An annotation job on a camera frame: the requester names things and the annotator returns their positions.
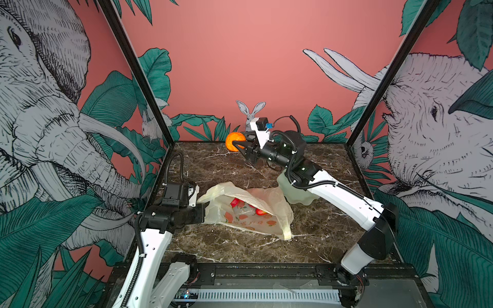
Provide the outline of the translucent plastic fruit bag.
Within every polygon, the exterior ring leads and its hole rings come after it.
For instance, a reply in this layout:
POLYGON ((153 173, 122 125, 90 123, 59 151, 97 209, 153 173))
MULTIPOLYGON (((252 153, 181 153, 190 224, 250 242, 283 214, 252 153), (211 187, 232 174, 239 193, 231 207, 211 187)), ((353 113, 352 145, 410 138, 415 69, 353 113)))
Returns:
POLYGON ((199 204, 207 204, 205 224, 220 224, 247 232, 271 235, 281 240, 292 238, 291 223, 293 211, 286 201, 280 187, 262 189, 242 189, 232 182, 217 184, 198 199, 199 204), (231 207, 235 198, 243 200, 241 209, 231 207), (256 209, 267 212, 258 216, 256 209))

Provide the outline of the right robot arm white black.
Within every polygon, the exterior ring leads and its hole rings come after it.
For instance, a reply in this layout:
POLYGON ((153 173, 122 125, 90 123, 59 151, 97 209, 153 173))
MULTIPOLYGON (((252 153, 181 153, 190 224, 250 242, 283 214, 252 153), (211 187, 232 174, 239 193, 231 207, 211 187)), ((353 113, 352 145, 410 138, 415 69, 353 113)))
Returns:
POLYGON ((299 129, 275 130, 267 118, 254 118, 249 125, 249 131, 227 136, 228 150, 240 152, 251 163, 264 159, 283 167, 288 184, 295 191, 307 191, 325 199, 364 229, 363 236, 334 269, 337 281, 343 286, 362 282, 364 268, 373 260, 386 259, 395 245, 397 207, 359 194, 305 158, 307 143, 299 129))

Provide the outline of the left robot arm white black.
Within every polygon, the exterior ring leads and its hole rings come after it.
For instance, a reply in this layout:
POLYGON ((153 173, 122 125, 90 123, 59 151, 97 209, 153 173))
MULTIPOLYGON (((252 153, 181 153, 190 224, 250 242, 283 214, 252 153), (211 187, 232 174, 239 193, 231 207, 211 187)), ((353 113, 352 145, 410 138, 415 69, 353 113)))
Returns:
POLYGON ((199 186, 185 179, 181 152, 172 154, 164 171, 163 196, 137 215, 137 250, 113 307, 178 307, 175 296, 179 289, 200 277, 196 257, 180 253, 166 274, 156 279, 175 231, 203 223, 206 209, 197 201, 199 186))

